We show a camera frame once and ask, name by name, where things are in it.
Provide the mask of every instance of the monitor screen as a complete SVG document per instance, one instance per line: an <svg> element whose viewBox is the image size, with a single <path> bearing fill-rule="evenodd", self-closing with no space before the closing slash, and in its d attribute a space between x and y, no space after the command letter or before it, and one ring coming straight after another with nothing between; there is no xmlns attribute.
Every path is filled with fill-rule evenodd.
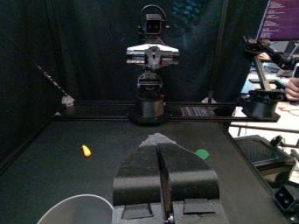
<svg viewBox="0 0 299 224"><path fill-rule="evenodd" d="M269 0L258 39L299 39L299 0Z"/></svg>

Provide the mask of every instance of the yellow object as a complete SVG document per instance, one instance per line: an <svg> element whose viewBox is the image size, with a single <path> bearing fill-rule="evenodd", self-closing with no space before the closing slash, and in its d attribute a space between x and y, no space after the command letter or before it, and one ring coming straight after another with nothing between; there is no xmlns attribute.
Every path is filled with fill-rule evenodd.
<svg viewBox="0 0 299 224"><path fill-rule="evenodd" d="M89 158L91 156L91 150L87 145L82 145L85 157Z"/></svg>

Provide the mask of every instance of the person's arm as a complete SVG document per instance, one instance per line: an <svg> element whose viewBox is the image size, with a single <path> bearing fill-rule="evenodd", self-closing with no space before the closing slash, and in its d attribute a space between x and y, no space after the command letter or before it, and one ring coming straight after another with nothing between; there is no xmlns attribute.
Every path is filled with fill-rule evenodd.
<svg viewBox="0 0 299 224"><path fill-rule="evenodd" d="M286 84L286 98L289 101L299 101L299 78L292 78Z"/></svg>

